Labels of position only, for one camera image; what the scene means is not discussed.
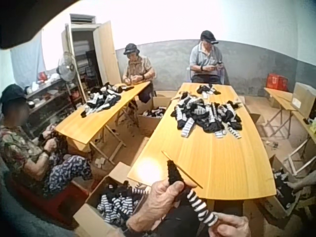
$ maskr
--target gray shirt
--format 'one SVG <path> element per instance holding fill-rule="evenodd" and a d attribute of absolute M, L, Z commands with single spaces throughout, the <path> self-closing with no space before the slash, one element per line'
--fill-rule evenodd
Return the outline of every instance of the gray shirt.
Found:
<path fill-rule="evenodd" d="M 215 66 L 218 63 L 222 63 L 223 57 L 222 53 L 218 47 L 212 45 L 212 50 L 209 55 L 202 51 L 202 42 L 196 45 L 190 55 L 190 66 L 198 65 L 198 66 Z M 210 75 L 218 75 L 217 71 L 212 72 L 194 72 L 194 74 L 210 74 Z"/>

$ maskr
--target red stool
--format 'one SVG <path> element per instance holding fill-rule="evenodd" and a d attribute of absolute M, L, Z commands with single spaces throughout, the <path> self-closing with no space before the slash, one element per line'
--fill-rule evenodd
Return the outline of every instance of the red stool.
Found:
<path fill-rule="evenodd" d="M 76 198 L 76 201 L 80 201 L 81 205 L 83 205 L 85 200 L 89 196 L 89 192 L 87 190 L 84 190 L 73 181 L 66 187 L 65 190 L 50 199 L 45 199 L 33 194 L 32 191 L 18 184 L 11 175 L 9 176 L 9 184 L 18 194 L 20 194 L 23 198 L 32 203 L 38 209 L 42 210 L 45 214 L 49 215 L 53 219 L 58 220 L 66 225 L 71 225 L 72 219 L 60 213 L 58 209 L 59 206 L 68 197 Z"/>

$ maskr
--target door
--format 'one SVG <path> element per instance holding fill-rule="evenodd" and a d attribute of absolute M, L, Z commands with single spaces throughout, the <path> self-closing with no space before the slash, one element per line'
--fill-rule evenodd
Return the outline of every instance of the door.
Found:
<path fill-rule="evenodd" d="M 93 32 L 94 47 L 103 84 L 121 83 L 117 55 L 114 50 L 111 22 L 102 24 Z"/>
<path fill-rule="evenodd" d="M 74 57 L 74 61 L 75 61 L 74 66 L 75 66 L 75 70 L 76 70 L 76 76 L 75 77 L 78 80 L 78 86 L 80 87 L 79 91 L 81 93 L 81 96 L 83 97 L 83 100 L 86 102 L 87 98 L 85 96 L 85 92 L 84 92 L 83 86 L 81 84 L 80 75 L 79 75 L 78 68 L 77 68 L 77 63 L 76 63 L 76 60 L 75 60 L 75 51 L 74 51 L 74 44 L 73 44 L 73 36 L 72 36 L 72 33 L 71 33 L 71 25 L 66 24 L 65 30 L 62 32 L 61 37 L 62 37 L 62 44 L 63 44 L 64 52 L 70 52 L 73 55 L 73 57 Z"/>

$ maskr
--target red crate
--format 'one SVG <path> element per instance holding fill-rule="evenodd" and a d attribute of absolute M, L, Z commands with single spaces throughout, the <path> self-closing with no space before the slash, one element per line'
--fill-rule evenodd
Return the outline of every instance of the red crate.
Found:
<path fill-rule="evenodd" d="M 287 91 L 287 78 L 270 73 L 267 77 L 266 88 Z"/>

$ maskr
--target black cap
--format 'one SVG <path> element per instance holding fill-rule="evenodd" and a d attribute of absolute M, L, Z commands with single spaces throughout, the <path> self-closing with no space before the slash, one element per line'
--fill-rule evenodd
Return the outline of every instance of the black cap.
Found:
<path fill-rule="evenodd" d="M 218 41 L 216 40 L 216 38 L 214 37 L 213 33 L 210 31 L 203 31 L 200 37 L 201 40 L 205 40 L 208 43 L 211 44 L 217 44 Z"/>
<path fill-rule="evenodd" d="M 139 53 L 139 50 L 137 49 L 136 44 L 134 43 L 129 43 L 126 47 L 125 47 L 125 52 L 124 55 L 130 54 L 130 53 Z"/>
<path fill-rule="evenodd" d="M 26 101 L 24 90 L 16 84 L 11 84 L 3 90 L 0 103 L 5 104 L 10 100 L 18 98 L 24 98 Z"/>

